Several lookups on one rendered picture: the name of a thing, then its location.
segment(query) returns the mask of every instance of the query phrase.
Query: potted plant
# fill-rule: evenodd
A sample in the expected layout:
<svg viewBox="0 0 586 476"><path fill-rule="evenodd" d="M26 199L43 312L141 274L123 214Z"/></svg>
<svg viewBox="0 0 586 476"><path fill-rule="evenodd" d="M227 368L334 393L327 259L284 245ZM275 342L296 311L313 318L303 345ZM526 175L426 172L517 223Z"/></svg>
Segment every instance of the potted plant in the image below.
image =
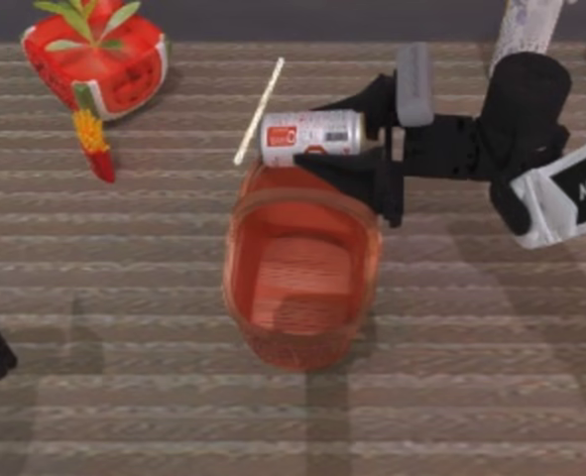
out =
<svg viewBox="0 0 586 476"><path fill-rule="evenodd" d="M54 13L22 36L28 61L72 110L79 104L102 121L118 119L159 90L169 66L165 34L137 14L140 2L38 1Z"/></svg>

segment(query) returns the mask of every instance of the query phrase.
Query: red pot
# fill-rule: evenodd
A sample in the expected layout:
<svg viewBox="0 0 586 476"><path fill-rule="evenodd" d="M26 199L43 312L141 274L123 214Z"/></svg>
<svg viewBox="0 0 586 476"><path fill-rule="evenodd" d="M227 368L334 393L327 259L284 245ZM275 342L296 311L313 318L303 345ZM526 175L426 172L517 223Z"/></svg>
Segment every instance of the red pot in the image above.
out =
<svg viewBox="0 0 586 476"><path fill-rule="evenodd" d="M97 4L89 23L100 34L121 0ZM145 18L135 15L105 40L119 40L123 47L107 50L87 47L48 52L55 40L86 43L65 20L50 16L29 28L22 37L24 52L51 91L72 110L82 101L103 121L118 119L145 104L159 90L169 66L169 41Z"/></svg>

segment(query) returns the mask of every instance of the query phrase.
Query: leaf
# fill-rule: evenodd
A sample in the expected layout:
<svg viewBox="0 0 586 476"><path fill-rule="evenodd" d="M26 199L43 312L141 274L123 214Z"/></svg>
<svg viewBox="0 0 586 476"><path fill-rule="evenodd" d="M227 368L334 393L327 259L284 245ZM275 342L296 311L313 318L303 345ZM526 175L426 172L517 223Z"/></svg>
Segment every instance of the leaf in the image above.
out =
<svg viewBox="0 0 586 476"><path fill-rule="evenodd" d="M52 43L48 43L46 46L47 52L61 52L63 50L71 50L73 48L84 47L83 43L72 42L71 40L55 40Z"/></svg>
<svg viewBox="0 0 586 476"><path fill-rule="evenodd" d="M85 20L87 20L89 18L89 16L94 11L94 8L96 8L97 2L98 2L98 0L90 0L89 2L87 2L85 4L85 6L83 7L83 18Z"/></svg>
<svg viewBox="0 0 586 476"><path fill-rule="evenodd" d="M67 7L65 4L54 2L35 2L33 6L39 10L57 13L58 15L63 15L63 12L69 10L69 7Z"/></svg>
<svg viewBox="0 0 586 476"><path fill-rule="evenodd" d="M63 13L61 14L65 18L65 22L68 23L77 33L79 33L89 42L94 43L94 37L92 36L90 26L87 24L85 19L81 17L80 13L71 9L67 9L63 10Z"/></svg>
<svg viewBox="0 0 586 476"><path fill-rule="evenodd" d="M101 43L101 47L108 50L118 50L123 48L123 42L120 40L107 40L106 42Z"/></svg>
<svg viewBox="0 0 586 476"><path fill-rule="evenodd" d="M83 11L83 5L81 4L81 0L69 0L70 5L72 5L72 7L74 7L74 10L76 10L78 13L81 13Z"/></svg>
<svg viewBox="0 0 586 476"><path fill-rule="evenodd" d="M139 8L141 8L141 2L132 2L123 5L116 12L114 12L107 22L107 25L105 25L105 30L103 30L101 39L105 38L107 34L127 22Z"/></svg>

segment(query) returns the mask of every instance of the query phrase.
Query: gray gripper part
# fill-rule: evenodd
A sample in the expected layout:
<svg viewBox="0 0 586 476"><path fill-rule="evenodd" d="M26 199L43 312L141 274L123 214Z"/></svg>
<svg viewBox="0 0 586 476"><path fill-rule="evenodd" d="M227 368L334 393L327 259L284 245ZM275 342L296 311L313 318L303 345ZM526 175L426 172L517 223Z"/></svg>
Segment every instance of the gray gripper part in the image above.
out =
<svg viewBox="0 0 586 476"><path fill-rule="evenodd" d="M402 127L420 127L433 122L431 60L427 43L399 48L396 59L396 110Z"/></svg>

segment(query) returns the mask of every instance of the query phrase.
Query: white can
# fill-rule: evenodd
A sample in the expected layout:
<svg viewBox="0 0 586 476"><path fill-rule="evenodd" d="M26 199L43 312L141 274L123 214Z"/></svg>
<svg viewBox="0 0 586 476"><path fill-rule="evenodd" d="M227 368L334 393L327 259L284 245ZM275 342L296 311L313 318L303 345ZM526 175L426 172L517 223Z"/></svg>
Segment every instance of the white can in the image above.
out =
<svg viewBox="0 0 586 476"><path fill-rule="evenodd" d="M294 167L295 154L359 154L366 141L365 117L351 110L266 114L260 152L267 167Z"/></svg>
<svg viewBox="0 0 586 476"><path fill-rule="evenodd" d="M545 54L563 4L564 0L507 0L489 75L505 56L520 52Z"/></svg>

